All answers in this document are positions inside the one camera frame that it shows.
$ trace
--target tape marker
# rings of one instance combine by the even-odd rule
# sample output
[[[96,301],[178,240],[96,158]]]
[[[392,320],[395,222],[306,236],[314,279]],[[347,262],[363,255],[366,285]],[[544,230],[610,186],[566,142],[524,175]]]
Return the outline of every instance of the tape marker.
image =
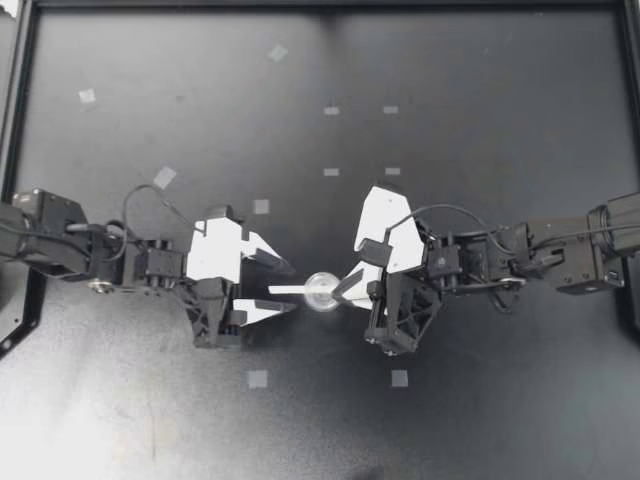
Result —
[[[78,92],[78,96],[80,97],[80,101],[85,105],[89,103],[95,103],[96,101],[96,92],[93,88],[88,88],[87,90],[80,90]]]
[[[167,185],[171,183],[171,180],[175,178],[177,173],[175,170],[169,167],[162,167],[156,175],[156,178],[153,179],[153,183],[155,183],[161,189],[167,188]]]
[[[269,373],[267,370],[249,370],[247,372],[247,383],[249,388],[267,388],[269,383]]]
[[[400,113],[400,107],[397,105],[385,105],[382,107],[382,113],[385,115],[397,115]]]
[[[256,215],[266,215],[270,211],[269,200],[254,200],[253,201],[253,213]]]
[[[283,47],[282,45],[278,44],[271,49],[268,56],[271,60],[278,63],[280,60],[286,57],[288,53],[289,53],[289,50],[287,50],[286,47]]]
[[[391,370],[391,388],[406,388],[409,386],[409,374],[406,370]]]

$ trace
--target wire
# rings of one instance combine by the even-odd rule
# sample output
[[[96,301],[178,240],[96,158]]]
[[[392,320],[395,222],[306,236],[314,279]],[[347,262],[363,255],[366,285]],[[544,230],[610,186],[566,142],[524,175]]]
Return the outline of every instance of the wire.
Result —
[[[413,210],[411,213],[409,213],[407,216],[403,217],[401,220],[397,221],[396,223],[391,225],[389,228],[387,228],[385,233],[386,233],[386,235],[389,235],[394,228],[399,227],[400,225],[402,225],[404,222],[406,222],[410,218],[416,218],[416,215],[418,215],[420,213],[426,212],[428,210],[435,210],[435,209],[438,209],[438,208],[455,210],[456,212],[462,213],[462,214],[466,215],[467,217],[472,218],[478,225],[482,226],[482,228],[485,228],[487,230],[484,233],[486,233],[486,235],[489,238],[489,240],[491,240],[491,243],[493,243],[498,250],[500,250],[502,253],[504,253],[506,255],[515,256],[515,252],[509,250],[508,248],[506,248],[505,246],[500,244],[500,242],[498,241],[498,239],[496,238],[494,233],[492,231],[490,231],[490,227],[487,224],[487,222],[485,222],[482,218],[480,218],[479,216],[477,216],[475,213],[471,212],[470,210],[467,210],[466,208],[461,207],[459,205],[454,205],[452,203],[434,203],[432,205],[424,205],[422,207],[418,207],[415,210]]]
[[[557,242],[558,240],[563,240],[565,238],[574,238],[582,235],[592,235],[594,233],[605,233],[605,232],[615,232],[617,230],[631,230],[634,228],[640,228],[640,223],[628,223],[626,225],[616,225],[611,227],[602,227],[602,228],[594,228],[591,230],[581,230],[577,232],[566,233],[562,235],[554,235],[549,238],[545,238],[544,240],[540,240],[538,243],[534,243],[531,246],[532,250],[538,250],[539,248],[553,242]]]
[[[137,235],[135,235],[135,233],[133,232],[133,230],[131,230],[131,228],[128,225],[127,222],[127,207],[129,206],[129,200],[131,200],[131,197],[136,193],[139,192],[141,190],[152,190],[153,192],[155,192],[155,194],[160,198],[160,202],[162,203],[162,206],[167,208],[169,211],[171,211],[176,217],[178,217],[180,219],[180,221],[182,223],[184,223],[185,225],[187,225],[191,230],[195,230],[196,232],[200,232],[203,235],[206,235],[206,229],[202,229],[202,228],[198,228],[195,226],[194,222],[192,222],[191,220],[189,220],[187,217],[185,217],[180,210],[178,210],[176,207],[174,207],[171,202],[169,202],[169,200],[167,200],[164,196],[164,192],[162,191],[162,189],[160,187],[158,187],[157,185],[153,185],[150,183],[143,183],[142,185],[138,185],[134,188],[132,188],[129,193],[127,193],[127,195],[124,197],[124,200],[122,201],[122,212],[121,212],[121,228],[122,228],[122,244],[120,245],[120,248],[118,249],[118,251],[111,257],[109,258],[105,258],[103,261],[104,262],[115,262],[116,260],[120,259],[123,255],[124,252],[127,250],[127,243],[129,242],[129,236],[132,236],[134,238],[137,237]]]
[[[505,303],[505,301],[502,299],[500,294],[496,291],[498,288],[500,288],[499,286],[494,287],[492,286],[491,283],[487,282],[486,280],[483,280],[481,277],[478,277],[477,275],[474,275],[472,273],[468,273],[467,276],[474,282],[478,282],[483,287],[487,288],[487,296],[491,301],[491,305],[493,305],[493,308],[495,308],[498,313],[501,313],[502,315],[511,315],[513,313],[513,311],[511,310],[511,307],[509,307]],[[493,283],[502,284],[502,286],[504,286],[503,282],[493,282]]]
[[[32,237],[32,238],[42,238],[44,240],[49,240],[51,242],[59,243],[60,245],[66,245],[67,247],[74,249],[78,253],[81,253],[86,258],[91,258],[91,253],[89,253],[84,248],[76,245],[71,240],[68,240],[66,238],[57,237],[55,235],[50,235],[48,233],[30,232],[29,230],[21,230],[19,228],[14,228],[7,225],[6,223],[1,223],[1,222],[0,222],[0,230],[13,233],[14,235],[23,235],[25,237]]]

